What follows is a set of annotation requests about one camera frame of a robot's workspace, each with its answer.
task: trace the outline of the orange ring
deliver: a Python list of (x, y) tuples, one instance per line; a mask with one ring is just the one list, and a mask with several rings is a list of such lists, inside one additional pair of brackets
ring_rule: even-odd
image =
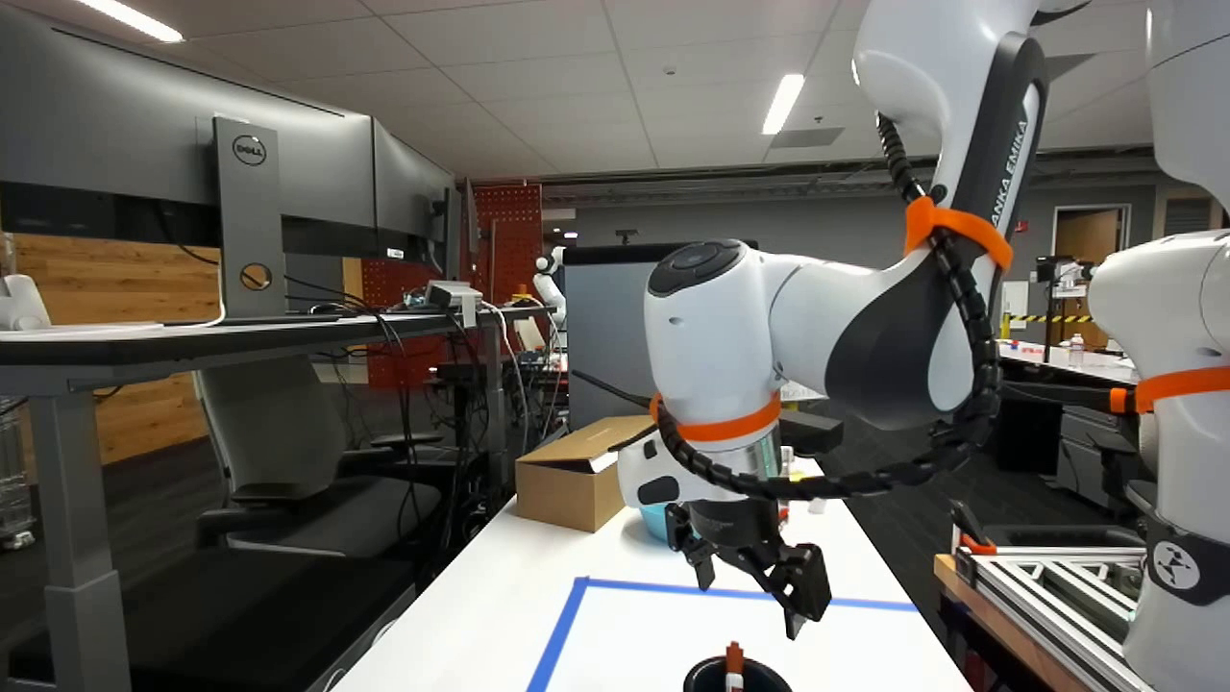
[(1172, 395), (1203, 395), (1203, 391), (1230, 391), (1230, 371), (1180, 371), (1164, 377), (1148, 377), (1138, 385), (1138, 413), (1148, 416), (1158, 402)]
[(779, 420), (779, 402), (774, 395), (765, 408), (739, 416), (739, 420), (719, 420), (719, 425), (678, 425), (681, 440), (689, 443), (726, 443), (726, 440), (744, 440)]
[(1012, 270), (1013, 251), (986, 218), (958, 208), (939, 208), (931, 198), (913, 198), (908, 206), (908, 253), (924, 247), (934, 231), (952, 231), (986, 251), (999, 275)]

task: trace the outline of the ceiling light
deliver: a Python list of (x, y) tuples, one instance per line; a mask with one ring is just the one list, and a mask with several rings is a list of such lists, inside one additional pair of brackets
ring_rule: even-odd
[(775, 83), (775, 93), (774, 93), (774, 103), (767, 103), (767, 117), (765, 117), (765, 127), (760, 127), (765, 139), (774, 139), (783, 127), (783, 121), (793, 117), (798, 93), (802, 93), (802, 72), (783, 72)]
[(171, 26), (156, 24), (152, 15), (133, 13), (133, 10), (128, 10), (128, 4), (120, 4), (120, 0), (80, 0), (80, 4), (110, 15), (116, 24), (133, 26), (133, 31), (142, 31), (142, 34), (156, 40), (156, 43), (183, 43), (180, 31), (171, 31)]

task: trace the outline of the white table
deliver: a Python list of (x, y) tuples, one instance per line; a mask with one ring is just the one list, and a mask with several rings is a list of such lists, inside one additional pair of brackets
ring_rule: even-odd
[(795, 692), (967, 689), (845, 506), (795, 506), (783, 535), (820, 541), (834, 584), (829, 611), (795, 644), (744, 572), (719, 567), (715, 591), (694, 591), (689, 563), (638, 513), (579, 535), (511, 506), (333, 692), (657, 692), (726, 644)]

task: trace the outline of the door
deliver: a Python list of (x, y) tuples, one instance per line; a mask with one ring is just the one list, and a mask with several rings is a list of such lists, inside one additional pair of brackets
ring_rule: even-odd
[[(1080, 267), (1102, 267), (1126, 247), (1126, 208), (1058, 208), (1054, 211), (1054, 259)], [(1054, 325), (1044, 341), (1085, 340), (1085, 352), (1108, 352), (1108, 330), (1086, 317), (1086, 298), (1054, 302)]]

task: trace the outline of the brown box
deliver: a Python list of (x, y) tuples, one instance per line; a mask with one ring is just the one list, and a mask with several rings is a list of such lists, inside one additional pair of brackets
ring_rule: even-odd
[(514, 461), (514, 508), (539, 522), (598, 530), (617, 508), (611, 453), (653, 430), (648, 416), (606, 416)]

